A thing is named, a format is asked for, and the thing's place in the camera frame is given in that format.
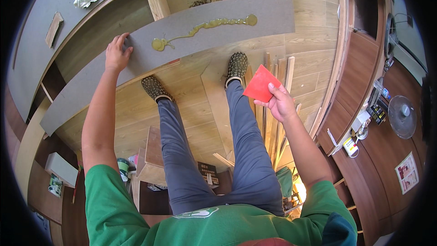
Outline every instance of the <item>paint bucket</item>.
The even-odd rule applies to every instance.
[[[118,168],[120,169],[120,176],[123,181],[128,181],[129,161],[124,158],[117,158]]]

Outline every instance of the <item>black and yellow shoe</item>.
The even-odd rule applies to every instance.
[[[226,78],[225,89],[231,80],[237,79],[243,84],[243,77],[247,70],[247,56],[243,52],[235,52],[229,59],[228,76]]]
[[[154,75],[147,76],[141,79],[141,85],[144,88],[145,92],[155,100],[159,98],[168,98],[170,101],[174,102],[173,97],[164,89],[163,85],[158,81],[158,79]]]

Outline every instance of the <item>red plastic scraper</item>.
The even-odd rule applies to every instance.
[[[250,80],[249,85],[246,87],[246,90],[243,92],[243,95],[266,103],[270,101],[270,98],[273,96],[268,88],[269,83],[272,83],[277,88],[281,85],[281,82],[279,82],[270,71],[263,65],[260,65],[254,77]]]

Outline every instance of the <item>plastic water bottle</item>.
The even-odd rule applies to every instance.
[[[389,91],[385,87],[383,87],[378,80],[375,80],[373,86],[381,93],[384,98],[390,99]]]

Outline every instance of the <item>gray laminate board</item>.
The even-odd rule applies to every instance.
[[[258,17],[255,26],[223,25],[200,29],[194,37],[172,41],[175,49],[166,46],[164,51],[156,51],[151,47],[155,37],[163,38],[165,34],[165,37],[170,39],[186,35],[195,25],[212,19],[239,19],[251,13]],[[117,86],[162,64],[195,52],[251,38],[294,31],[293,0],[223,0],[189,8],[131,33],[125,44],[133,46],[134,51],[127,68],[118,77]],[[102,52],[68,82],[41,121],[41,126],[47,134],[52,135],[57,128],[90,103],[103,74],[104,63],[105,52]]]

